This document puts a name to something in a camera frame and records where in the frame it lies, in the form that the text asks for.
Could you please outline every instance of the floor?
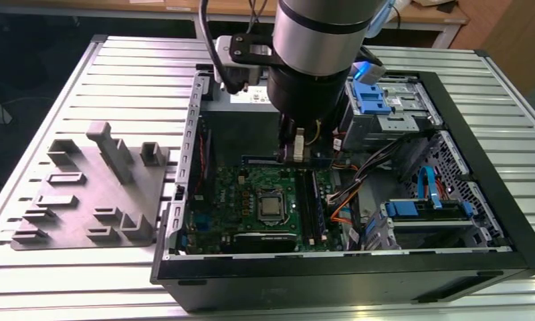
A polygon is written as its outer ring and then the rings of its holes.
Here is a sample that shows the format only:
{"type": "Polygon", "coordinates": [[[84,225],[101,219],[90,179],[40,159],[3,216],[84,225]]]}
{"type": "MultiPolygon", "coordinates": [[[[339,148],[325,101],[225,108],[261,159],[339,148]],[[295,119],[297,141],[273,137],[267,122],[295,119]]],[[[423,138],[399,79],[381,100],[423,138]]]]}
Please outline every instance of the floor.
{"type": "MultiPolygon", "coordinates": [[[[244,31],[245,24],[210,27],[217,36],[244,31]]],[[[271,33],[269,26],[257,28],[271,33]]],[[[96,33],[194,37],[189,21],[81,18],[76,25],[69,17],[0,16],[0,102],[13,117],[0,125],[0,190],[96,33]]],[[[535,107],[535,91],[528,101],[535,107]]]]}

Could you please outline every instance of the green circuit board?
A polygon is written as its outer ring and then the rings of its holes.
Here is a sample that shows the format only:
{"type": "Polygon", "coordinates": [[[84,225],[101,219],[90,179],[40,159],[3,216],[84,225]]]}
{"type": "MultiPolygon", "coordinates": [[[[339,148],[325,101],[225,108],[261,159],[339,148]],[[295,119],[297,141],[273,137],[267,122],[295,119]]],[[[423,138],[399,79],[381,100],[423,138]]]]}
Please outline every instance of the green circuit board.
{"type": "Polygon", "coordinates": [[[188,218],[186,252],[189,254],[222,253],[221,242],[229,241],[230,235],[265,231],[297,235],[295,251],[341,250],[339,227],[336,223],[329,222],[329,213],[324,206],[324,196],[332,190],[331,172],[329,170],[315,172],[319,197],[325,211],[325,236],[320,243],[313,244],[303,241],[295,171],[301,169],[253,165],[216,169],[210,206],[198,207],[198,210],[190,212],[188,218]],[[281,198],[284,207],[281,220],[261,221],[258,219],[261,213],[257,213],[260,211],[257,202],[263,195],[277,195],[281,198]]]}

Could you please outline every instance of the aluminum table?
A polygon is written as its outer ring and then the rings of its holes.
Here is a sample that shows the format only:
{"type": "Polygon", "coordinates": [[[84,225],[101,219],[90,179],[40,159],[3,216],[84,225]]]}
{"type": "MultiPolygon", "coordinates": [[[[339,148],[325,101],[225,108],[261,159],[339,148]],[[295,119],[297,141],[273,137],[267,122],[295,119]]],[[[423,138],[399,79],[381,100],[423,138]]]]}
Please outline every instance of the aluminum table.
{"type": "MultiPolygon", "coordinates": [[[[489,58],[472,51],[371,47],[393,70],[436,72],[535,230],[535,111],[489,58]]],[[[96,36],[0,194],[0,320],[202,318],[149,283],[154,247],[13,251],[24,210],[52,168],[53,139],[92,145],[90,120],[106,120],[129,147],[156,141],[178,160],[196,39],[96,36]]],[[[162,195],[172,196],[173,183],[162,195]]],[[[535,320],[535,277],[445,304],[222,312],[221,320],[535,320]]]]}

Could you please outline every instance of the ram slot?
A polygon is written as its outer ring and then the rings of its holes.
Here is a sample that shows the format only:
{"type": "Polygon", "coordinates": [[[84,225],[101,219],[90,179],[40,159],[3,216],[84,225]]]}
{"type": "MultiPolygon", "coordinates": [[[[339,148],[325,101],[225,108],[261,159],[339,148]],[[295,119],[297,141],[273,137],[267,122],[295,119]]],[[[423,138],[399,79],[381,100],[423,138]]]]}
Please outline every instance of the ram slot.
{"type": "Polygon", "coordinates": [[[324,218],[317,183],[312,171],[295,172],[295,189],[301,219],[303,242],[308,245],[320,244],[324,234],[324,218]]]}

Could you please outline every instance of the sticker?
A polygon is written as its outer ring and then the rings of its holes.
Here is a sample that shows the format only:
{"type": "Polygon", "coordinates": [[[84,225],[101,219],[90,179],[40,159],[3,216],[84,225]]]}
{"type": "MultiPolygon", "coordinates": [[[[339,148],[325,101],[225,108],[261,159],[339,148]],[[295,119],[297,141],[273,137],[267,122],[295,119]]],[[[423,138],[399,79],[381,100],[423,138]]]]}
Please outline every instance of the sticker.
{"type": "Polygon", "coordinates": [[[332,149],[335,149],[336,151],[340,151],[340,145],[343,144],[343,141],[336,138],[332,140],[332,149]]]}
{"type": "Polygon", "coordinates": [[[385,102],[388,105],[401,105],[400,99],[397,97],[387,97],[385,102]]]}
{"type": "Polygon", "coordinates": [[[359,234],[357,232],[353,230],[353,228],[351,228],[348,230],[348,236],[351,237],[351,239],[355,241],[355,243],[359,243],[359,234]]]}
{"type": "Polygon", "coordinates": [[[166,7],[166,10],[170,10],[170,11],[189,11],[189,8],[185,8],[185,7],[166,7]]]}
{"type": "Polygon", "coordinates": [[[248,92],[238,92],[229,96],[232,104],[271,104],[265,86],[249,86],[248,92]]]}

